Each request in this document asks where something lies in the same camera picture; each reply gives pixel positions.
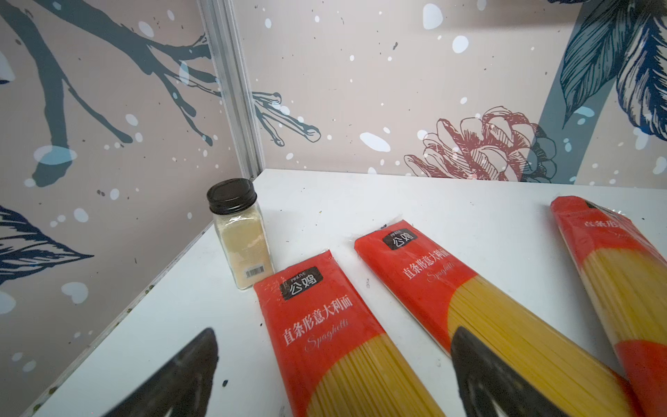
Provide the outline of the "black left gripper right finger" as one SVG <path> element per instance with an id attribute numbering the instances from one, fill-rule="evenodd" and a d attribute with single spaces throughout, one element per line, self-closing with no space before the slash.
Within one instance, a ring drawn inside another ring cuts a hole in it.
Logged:
<path id="1" fill-rule="evenodd" d="M 454 333 L 451 354 L 466 415 L 565 415 L 466 328 Z"/>

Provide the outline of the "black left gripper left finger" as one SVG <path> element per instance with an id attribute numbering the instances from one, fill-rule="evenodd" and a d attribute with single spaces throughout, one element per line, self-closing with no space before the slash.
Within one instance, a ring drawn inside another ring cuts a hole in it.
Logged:
<path id="1" fill-rule="evenodd" d="M 108 416 L 204 416 L 213 387 L 218 345 L 205 328 Z"/>

